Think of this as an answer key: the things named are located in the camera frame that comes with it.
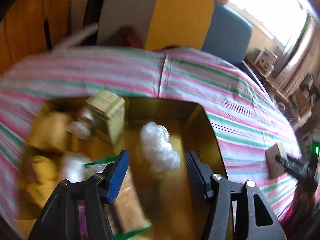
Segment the gold tin box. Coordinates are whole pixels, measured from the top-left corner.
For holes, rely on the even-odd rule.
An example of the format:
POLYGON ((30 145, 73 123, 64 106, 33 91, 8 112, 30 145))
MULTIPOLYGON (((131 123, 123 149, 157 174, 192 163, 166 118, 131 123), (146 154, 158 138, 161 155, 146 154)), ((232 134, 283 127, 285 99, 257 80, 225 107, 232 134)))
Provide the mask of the gold tin box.
POLYGON ((151 98, 125 98, 125 129, 115 145, 99 138, 79 144, 91 160, 130 153, 133 181, 143 209, 153 223, 149 239, 200 239, 208 215, 191 187, 185 154, 192 150, 199 159, 222 175, 226 174, 214 131, 204 108, 198 103, 151 98), (140 130, 148 122, 164 126, 180 165, 157 160, 143 151, 140 130))

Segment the cream knotted sock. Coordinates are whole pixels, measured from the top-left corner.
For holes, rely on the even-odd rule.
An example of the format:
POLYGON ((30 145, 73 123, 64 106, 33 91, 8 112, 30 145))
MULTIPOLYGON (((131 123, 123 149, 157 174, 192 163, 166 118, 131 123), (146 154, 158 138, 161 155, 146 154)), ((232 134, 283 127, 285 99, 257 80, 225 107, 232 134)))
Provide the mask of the cream knotted sock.
POLYGON ((66 130, 79 139, 86 140, 92 135, 94 117, 88 107, 82 107, 76 120, 66 126, 66 130))

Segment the dark red pillow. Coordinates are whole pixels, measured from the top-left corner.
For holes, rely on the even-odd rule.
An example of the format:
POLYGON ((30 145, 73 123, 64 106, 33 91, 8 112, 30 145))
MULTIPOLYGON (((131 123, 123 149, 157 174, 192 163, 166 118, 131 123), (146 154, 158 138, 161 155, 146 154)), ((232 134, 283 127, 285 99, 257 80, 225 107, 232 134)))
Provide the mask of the dark red pillow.
POLYGON ((124 26, 119 28, 110 36, 108 43, 109 45, 116 47, 144 49, 144 43, 141 35, 132 26, 124 26))

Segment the white plastic bag ball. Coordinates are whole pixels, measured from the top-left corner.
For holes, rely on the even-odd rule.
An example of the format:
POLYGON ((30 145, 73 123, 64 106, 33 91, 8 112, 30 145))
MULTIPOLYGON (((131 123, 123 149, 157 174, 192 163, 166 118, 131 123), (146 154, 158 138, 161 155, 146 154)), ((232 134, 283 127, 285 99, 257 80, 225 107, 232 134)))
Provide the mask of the white plastic bag ball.
POLYGON ((79 152, 66 152, 61 159, 60 180, 67 179, 77 183, 89 179, 95 174, 95 169, 86 167, 91 160, 79 152))

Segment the white box on shelf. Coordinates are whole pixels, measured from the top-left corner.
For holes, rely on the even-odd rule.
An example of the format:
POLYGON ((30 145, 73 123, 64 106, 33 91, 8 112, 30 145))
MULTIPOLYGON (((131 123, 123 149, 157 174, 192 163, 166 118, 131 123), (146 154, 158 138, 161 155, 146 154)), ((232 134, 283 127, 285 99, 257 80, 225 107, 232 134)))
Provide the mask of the white box on shelf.
POLYGON ((274 54, 268 48, 264 48, 256 57, 254 64, 260 66, 264 71, 267 71, 274 64, 276 59, 276 54, 274 54))

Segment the green medicine box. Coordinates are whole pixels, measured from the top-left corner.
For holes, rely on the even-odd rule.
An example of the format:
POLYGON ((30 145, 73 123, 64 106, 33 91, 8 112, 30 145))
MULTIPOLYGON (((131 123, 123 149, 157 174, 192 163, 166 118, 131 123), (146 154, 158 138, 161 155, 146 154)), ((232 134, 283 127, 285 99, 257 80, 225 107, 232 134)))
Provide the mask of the green medicine box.
POLYGON ((124 132, 125 99, 108 90, 101 90, 86 100, 93 115, 93 134, 115 145, 124 132))

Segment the orange wooden wardrobe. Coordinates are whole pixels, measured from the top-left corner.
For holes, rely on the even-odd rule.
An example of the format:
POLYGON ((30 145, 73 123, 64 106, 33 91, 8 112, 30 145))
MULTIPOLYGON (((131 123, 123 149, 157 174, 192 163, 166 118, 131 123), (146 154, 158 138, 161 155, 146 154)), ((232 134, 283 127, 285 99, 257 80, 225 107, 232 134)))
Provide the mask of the orange wooden wardrobe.
POLYGON ((71 32, 71 0, 14 0, 1 13, 1 73, 71 32))

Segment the striped bed sheet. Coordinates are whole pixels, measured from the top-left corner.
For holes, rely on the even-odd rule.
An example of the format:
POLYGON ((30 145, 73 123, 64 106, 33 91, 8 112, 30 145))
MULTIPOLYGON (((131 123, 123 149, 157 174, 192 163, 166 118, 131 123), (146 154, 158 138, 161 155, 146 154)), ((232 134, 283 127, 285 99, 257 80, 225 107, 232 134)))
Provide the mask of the striped bed sheet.
POLYGON ((201 104, 222 153, 228 177, 254 180, 280 221, 293 210, 296 181, 270 180, 265 151, 281 142, 300 156, 295 133, 268 94, 240 69, 191 48, 71 48, 29 56, 1 77, 1 218, 15 236, 17 176, 31 124, 46 99, 92 95, 178 99, 201 104))

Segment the white cardboard box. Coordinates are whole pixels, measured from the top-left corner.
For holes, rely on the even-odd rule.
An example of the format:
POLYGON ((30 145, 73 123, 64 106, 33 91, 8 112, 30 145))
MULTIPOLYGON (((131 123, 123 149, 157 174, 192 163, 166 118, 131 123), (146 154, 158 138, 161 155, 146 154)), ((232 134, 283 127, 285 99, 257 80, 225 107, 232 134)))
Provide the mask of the white cardboard box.
POLYGON ((285 168, 283 165, 276 161, 276 156, 287 160, 287 154, 284 150, 284 146, 281 142, 275 143, 269 149, 265 151, 267 170, 269 179, 277 179, 279 176, 285 174, 285 168))

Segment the wooden side shelf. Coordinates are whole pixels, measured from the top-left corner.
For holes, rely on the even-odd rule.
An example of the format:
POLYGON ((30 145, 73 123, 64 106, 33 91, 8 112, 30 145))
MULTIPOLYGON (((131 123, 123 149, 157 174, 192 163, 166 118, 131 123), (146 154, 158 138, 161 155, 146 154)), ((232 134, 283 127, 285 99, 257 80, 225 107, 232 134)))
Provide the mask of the wooden side shelf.
POLYGON ((253 72, 257 75, 260 82, 266 86, 266 89, 269 92, 272 92, 276 97, 278 97, 283 103, 285 104, 291 104, 291 101, 287 96, 284 95, 282 90, 279 88, 279 86, 276 84, 274 79, 267 75, 267 73, 263 70, 263 68, 256 65, 252 60, 250 60, 248 57, 245 57, 244 62, 248 64, 248 66, 251 68, 253 72))

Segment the yellow towel with red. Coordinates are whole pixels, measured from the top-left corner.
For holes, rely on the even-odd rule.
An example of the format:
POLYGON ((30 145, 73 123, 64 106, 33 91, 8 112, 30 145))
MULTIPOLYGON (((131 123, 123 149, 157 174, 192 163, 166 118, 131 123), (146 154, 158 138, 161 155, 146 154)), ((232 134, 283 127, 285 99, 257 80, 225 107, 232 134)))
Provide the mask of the yellow towel with red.
POLYGON ((57 185, 61 155, 52 152, 23 157, 18 180, 21 209, 41 209, 57 185))

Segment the green cracker packet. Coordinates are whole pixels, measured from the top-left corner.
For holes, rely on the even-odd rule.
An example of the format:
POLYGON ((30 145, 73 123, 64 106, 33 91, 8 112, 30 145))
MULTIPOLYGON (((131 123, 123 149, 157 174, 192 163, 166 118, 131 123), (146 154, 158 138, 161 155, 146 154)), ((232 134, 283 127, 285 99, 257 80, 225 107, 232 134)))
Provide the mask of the green cracker packet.
POLYGON ((106 204, 105 209, 114 239, 140 239, 139 234, 153 227, 140 204, 130 169, 117 198, 111 205, 106 204))

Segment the tricolour headboard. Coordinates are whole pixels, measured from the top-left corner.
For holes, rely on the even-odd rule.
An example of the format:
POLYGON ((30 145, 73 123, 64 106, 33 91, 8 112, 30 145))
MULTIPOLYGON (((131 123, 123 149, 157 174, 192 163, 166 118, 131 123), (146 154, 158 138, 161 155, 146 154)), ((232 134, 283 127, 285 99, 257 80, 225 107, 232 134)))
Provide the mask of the tricolour headboard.
POLYGON ((212 0, 104 0, 97 44, 106 44, 121 27, 139 33, 144 49, 190 47, 239 64, 252 26, 237 12, 212 0))

